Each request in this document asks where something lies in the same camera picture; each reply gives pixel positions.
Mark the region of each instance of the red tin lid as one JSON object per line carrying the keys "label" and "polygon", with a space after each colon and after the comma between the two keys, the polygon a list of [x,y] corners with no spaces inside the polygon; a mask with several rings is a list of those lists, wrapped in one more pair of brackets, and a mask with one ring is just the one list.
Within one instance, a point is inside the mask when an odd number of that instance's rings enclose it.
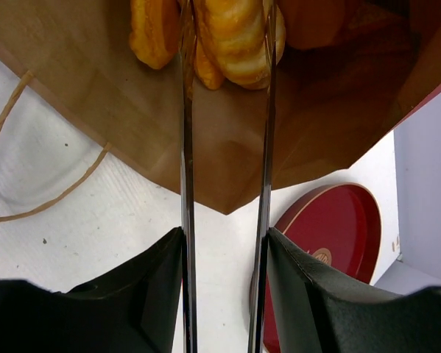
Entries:
{"label": "red tin lid", "polygon": [[[317,259],[369,283],[381,243],[381,217],[373,195],[357,184],[326,185],[297,200],[275,227]],[[269,285],[264,345],[280,353]]]}

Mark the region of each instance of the brown paper bag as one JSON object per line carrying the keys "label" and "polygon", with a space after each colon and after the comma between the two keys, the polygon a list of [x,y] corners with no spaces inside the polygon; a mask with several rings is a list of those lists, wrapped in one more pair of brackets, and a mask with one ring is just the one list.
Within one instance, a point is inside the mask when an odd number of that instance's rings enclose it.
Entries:
{"label": "brown paper bag", "polygon": [[[400,17],[279,65],[274,188],[348,168],[441,83],[441,0],[374,0]],[[180,80],[127,44],[129,1],[0,0],[0,60],[146,178],[179,191]],[[195,197],[229,213],[258,195],[265,93],[194,88]]]}

